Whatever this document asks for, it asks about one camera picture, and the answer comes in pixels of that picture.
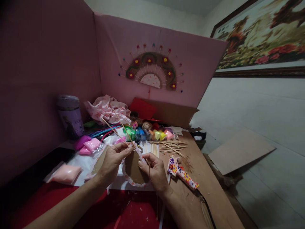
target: purple water bottle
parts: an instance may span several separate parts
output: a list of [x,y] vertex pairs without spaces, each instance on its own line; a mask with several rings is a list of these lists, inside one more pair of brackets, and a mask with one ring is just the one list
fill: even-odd
[[77,140],[85,133],[79,109],[79,99],[72,95],[60,95],[57,108],[69,140]]

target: red paper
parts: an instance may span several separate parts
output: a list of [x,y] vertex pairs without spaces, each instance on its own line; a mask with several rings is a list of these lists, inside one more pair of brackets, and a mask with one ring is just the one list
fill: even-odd
[[139,118],[141,119],[151,119],[153,117],[153,114],[157,111],[157,109],[153,105],[150,105],[144,100],[136,97],[133,99],[129,109],[131,111],[138,112]]

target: brown cardboard piece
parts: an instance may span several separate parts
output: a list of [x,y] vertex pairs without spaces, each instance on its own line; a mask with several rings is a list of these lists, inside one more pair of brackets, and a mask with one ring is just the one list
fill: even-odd
[[276,148],[250,130],[238,132],[229,141],[209,154],[222,175],[226,175]]
[[201,128],[192,129],[190,127],[191,118],[199,111],[197,108],[148,99],[143,100],[157,109],[156,113],[152,116],[155,120],[164,120],[168,125],[182,127],[191,132],[201,130]]
[[144,184],[149,182],[149,177],[146,173],[144,173],[139,165],[139,155],[134,150],[128,157],[125,158],[125,171],[128,176],[133,180],[136,184]]

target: ceiling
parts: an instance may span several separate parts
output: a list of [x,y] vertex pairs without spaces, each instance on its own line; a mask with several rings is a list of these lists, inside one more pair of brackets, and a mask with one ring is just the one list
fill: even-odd
[[159,5],[167,6],[175,10],[205,17],[221,0],[145,0]]

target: pink partition board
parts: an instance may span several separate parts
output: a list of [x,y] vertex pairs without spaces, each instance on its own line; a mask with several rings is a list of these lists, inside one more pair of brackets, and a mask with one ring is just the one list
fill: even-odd
[[9,2],[0,27],[0,184],[65,140],[58,94],[81,101],[101,95],[94,15],[87,4]]
[[[197,108],[227,46],[227,42],[109,15],[95,13],[95,22],[102,91],[128,105],[134,97],[139,97]],[[176,66],[182,63],[176,70],[177,74],[184,73],[178,81],[185,83],[178,84],[176,91],[151,87],[149,95],[149,86],[118,76],[118,73],[125,75],[120,65],[128,67],[123,58],[130,63],[133,60],[130,51],[136,57],[137,45],[143,53],[144,43],[147,51],[159,52],[159,46],[163,45],[164,55],[170,48],[170,60]]]

